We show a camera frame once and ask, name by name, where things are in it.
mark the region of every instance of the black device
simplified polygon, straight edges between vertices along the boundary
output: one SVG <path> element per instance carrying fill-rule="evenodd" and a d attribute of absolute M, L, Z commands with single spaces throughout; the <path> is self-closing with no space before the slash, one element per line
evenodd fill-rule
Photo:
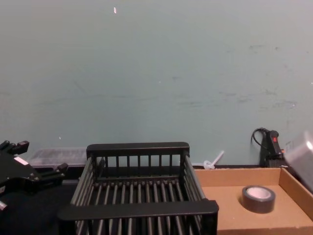
<path fill-rule="evenodd" d="M 61 235 L 217 234 L 184 142 L 93 144 L 71 204 L 58 213 Z"/>
<path fill-rule="evenodd" d="M 16 156 L 27 152 L 28 147 L 28 141 L 0 144 L 0 197 L 18 190 L 34 193 L 62 183 L 68 165 L 61 164 L 56 170 L 38 173 L 27 161 Z"/>
<path fill-rule="evenodd" d="M 262 135 L 261 143 L 255 138 L 257 132 Z M 295 175 L 284 159 L 284 150 L 279 146 L 278 137 L 279 133 L 275 130 L 270 131 L 266 128 L 257 128 L 253 131 L 251 140 L 253 139 L 261 147 L 259 164 L 261 167 L 284 167 L 291 174 Z"/>

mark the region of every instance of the gray tape roll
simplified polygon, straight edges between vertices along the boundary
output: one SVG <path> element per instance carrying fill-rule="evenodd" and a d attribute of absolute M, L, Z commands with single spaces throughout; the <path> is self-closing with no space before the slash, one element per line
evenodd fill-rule
<path fill-rule="evenodd" d="M 247 186 L 243 188 L 242 205 L 255 213 L 269 213 L 274 209 L 275 193 L 262 186 Z"/>

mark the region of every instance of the white label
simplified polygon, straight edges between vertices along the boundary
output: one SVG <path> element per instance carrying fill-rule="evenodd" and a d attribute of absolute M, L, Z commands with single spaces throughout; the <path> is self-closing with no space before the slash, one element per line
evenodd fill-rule
<path fill-rule="evenodd" d="M 19 163 L 22 163 L 23 165 L 27 165 L 28 164 L 28 162 L 27 161 L 25 161 L 24 159 L 22 159 L 22 158 L 20 158 L 20 157 L 16 157 L 16 158 L 14 158 L 16 161 L 18 161 Z"/>
<path fill-rule="evenodd" d="M 4 193 L 4 191 L 5 191 L 5 186 L 0 187 L 0 193 Z"/>

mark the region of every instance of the white plastic tube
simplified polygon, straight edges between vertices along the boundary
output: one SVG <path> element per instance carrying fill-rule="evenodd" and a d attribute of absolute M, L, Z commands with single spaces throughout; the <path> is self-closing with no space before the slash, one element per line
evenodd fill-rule
<path fill-rule="evenodd" d="M 224 155 L 224 150 L 220 152 L 220 154 L 216 157 L 216 159 L 213 162 L 210 161 L 204 161 L 203 163 L 192 163 L 193 166 L 203 166 L 204 169 L 215 169 L 215 164 L 222 158 Z"/>

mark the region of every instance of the clear plastic container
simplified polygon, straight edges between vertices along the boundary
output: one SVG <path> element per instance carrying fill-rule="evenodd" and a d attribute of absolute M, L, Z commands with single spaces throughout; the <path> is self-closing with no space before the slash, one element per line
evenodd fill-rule
<path fill-rule="evenodd" d="M 34 167 L 55 168 L 62 163 L 69 166 L 84 166 L 87 161 L 86 148 L 44 148 L 38 150 L 28 161 Z"/>

